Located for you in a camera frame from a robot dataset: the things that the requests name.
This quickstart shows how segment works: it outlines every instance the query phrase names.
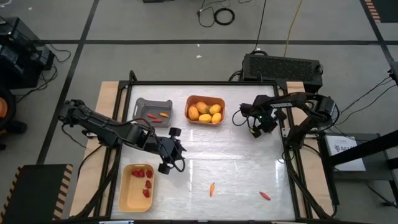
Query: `white paper sign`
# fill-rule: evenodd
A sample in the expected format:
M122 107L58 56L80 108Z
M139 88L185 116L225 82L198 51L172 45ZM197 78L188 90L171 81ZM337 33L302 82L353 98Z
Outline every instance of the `white paper sign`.
M328 143L328 148L331 156L337 153L341 153L345 150L351 149L356 146L356 141L354 137L344 137L344 136L326 136L326 142ZM362 158L346 162L344 164L339 164L336 166L337 169L341 171L365 171L365 166L363 164Z

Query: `orange container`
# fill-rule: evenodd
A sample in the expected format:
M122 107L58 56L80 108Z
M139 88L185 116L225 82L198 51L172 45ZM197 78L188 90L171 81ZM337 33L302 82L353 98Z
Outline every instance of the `orange container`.
M152 171L152 177L134 177L131 172L134 170ZM149 198L146 198L142 193L145 188L145 182L149 180L151 188L149 190ZM120 185L119 203L118 207L121 212L144 212L152 205L154 198L154 168L148 164L131 164L127 165L122 173L122 180Z
M220 121L219 123L217 123L217 124L213 124L213 123L204 123L204 122L200 122L199 120L192 121L191 119L189 119L189 115L188 115L189 107L191 107L191 106L196 106L196 104L197 104L198 102L204 102L204 103L206 103L207 106L208 106L209 108L210 108L211 106L215 105L215 104L220 105L220 106L221 106L221 111L220 111L220 114L221 114L221 121ZM224 102L223 99L217 98L217 97L195 96L195 95L192 95L192 96L188 97L187 103L185 104L185 117L188 119L188 121L189 121L190 123L193 123L193 124L205 124L205 125L210 125L210 126L218 126L218 125L221 124L221 122L224 121L224 113L225 113L225 102Z

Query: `small carrot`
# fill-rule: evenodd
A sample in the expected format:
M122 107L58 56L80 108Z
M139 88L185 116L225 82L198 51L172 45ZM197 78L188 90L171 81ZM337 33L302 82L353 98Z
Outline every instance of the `small carrot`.
M261 196L263 196L265 199L271 200L271 198L270 198L268 195L266 195L266 193L260 192L260 194L261 194Z
M153 114L147 114L147 116L148 116L148 118L154 118L154 119L157 118L157 117L156 117L155 115L153 115Z
M213 184L210 185L210 197L213 196L214 188L216 187L215 183L216 182L214 182Z
M165 117L165 118L170 118L170 116L167 113L160 113L159 115L161 115L162 117Z

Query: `red strawberry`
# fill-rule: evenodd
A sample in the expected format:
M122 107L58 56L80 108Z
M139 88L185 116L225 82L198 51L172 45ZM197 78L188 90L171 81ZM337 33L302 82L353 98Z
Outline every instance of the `red strawberry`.
M147 177L148 177L148 178L151 178L151 177L152 177L152 171L147 170Z
M131 175L133 175L134 177L139 177L139 172L134 170L131 172Z
M146 188L150 188L150 181L149 181L149 180L147 180L147 181L145 182L145 187L146 187Z
M139 177L145 177L145 173L144 173L143 169L139 170Z
M149 198L149 190L142 190L142 194L144 194L145 198Z

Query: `yellow mango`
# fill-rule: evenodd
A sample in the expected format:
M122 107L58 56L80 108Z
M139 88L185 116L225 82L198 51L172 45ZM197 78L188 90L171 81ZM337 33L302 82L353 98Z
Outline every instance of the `yellow mango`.
M203 114L209 113L209 107L204 102L198 102L197 103L197 108L198 108L198 111L203 113Z
M215 113L214 115L213 115L213 117L211 118L211 122L213 123L213 124L217 124L217 123L219 123L221 121L221 114L220 113Z
M199 121L204 122L204 123L209 123L211 121L211 115L210 114L202 114L199 116Z
M211 106L209 111L210 111L210 114L219 113L221 111L221 106L220 105L213 105L213 106Z
M198 119L199 118L198 109L194 106L189 107L188 116L189 116L189 119L191 119L192 121Z

